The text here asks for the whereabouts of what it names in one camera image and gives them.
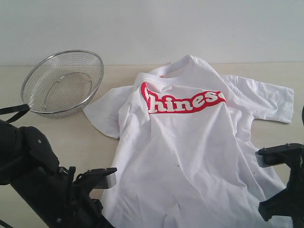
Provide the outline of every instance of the white t-shirt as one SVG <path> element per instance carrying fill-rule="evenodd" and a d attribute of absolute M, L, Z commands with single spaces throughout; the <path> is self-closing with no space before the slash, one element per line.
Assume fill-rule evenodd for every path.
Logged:
<path fill-rule="evenodd" d="M 250 142 L 255 118 L 290 123 L 293 90 L 220 76 L 204 60 L 140 73 L 84 112 L 100 132 L 120 138 L 117 184 L 103 195 L 117 228 L 288 228 L 263 221 L 264 201 L 285 186 L 260 168 Z"/>

